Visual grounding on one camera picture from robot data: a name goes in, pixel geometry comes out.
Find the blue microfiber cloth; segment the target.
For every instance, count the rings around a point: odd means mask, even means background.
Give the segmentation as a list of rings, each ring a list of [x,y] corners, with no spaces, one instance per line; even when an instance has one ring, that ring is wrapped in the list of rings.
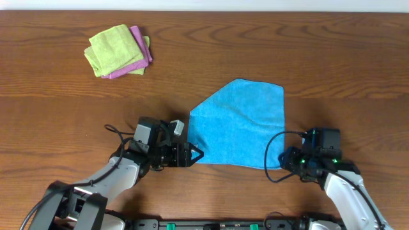
[[[283,87],[237,79],[191,110],[188,141],[201,164],[278,169],[284,130]]]

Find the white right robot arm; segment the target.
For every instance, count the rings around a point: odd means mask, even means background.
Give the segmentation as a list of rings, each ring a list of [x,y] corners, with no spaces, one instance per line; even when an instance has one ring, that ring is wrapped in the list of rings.
[[[341,159],[340,149],[290,147],[281,167],[302,181],[316,182],[335,204],[347,229],[391,229],[370,198],[357,166]]]

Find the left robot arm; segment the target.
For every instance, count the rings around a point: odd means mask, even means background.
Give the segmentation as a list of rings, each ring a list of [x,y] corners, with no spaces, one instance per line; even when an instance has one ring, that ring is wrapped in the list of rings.
[[[104,127],[120,138],[107,164],[76,183],[51,183],[21,229],[138,229],[138,221],[108,210],[108,204],[148,172],[190,167],[204,156],[197,146],[181,141],[184,124],[180,120],[141,117],[134,132],[121,132],[109,124]]]

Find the pink folded cloth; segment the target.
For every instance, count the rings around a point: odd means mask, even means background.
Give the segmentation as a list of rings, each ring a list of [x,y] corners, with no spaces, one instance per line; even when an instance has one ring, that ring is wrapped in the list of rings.
[[[138,26],[130,27],[130,32],[139,48],[137,59],[113,71],[109,75],[103,75],[103,79],[115,79],[125,74],[143,75],[145,68],[153,61],[150,53],[150,37],[142,35]]]

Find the green folded cloth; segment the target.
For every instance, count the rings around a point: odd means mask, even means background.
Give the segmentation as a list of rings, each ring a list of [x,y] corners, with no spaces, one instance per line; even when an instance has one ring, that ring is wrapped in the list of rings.
[[[84,55],[96,77],[109,75],[113,71],[137,59],[139,48],[126,25],[114,26],[89,39],[90,47]]]

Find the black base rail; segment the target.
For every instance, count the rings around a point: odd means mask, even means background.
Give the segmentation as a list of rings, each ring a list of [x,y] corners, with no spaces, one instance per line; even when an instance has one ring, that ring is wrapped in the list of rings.
[[[195,221],[141,219],[125,223],[124,230],[342,230],[346,229],[340,221],[318,220],[313,218],[273,218],[262,221]]]

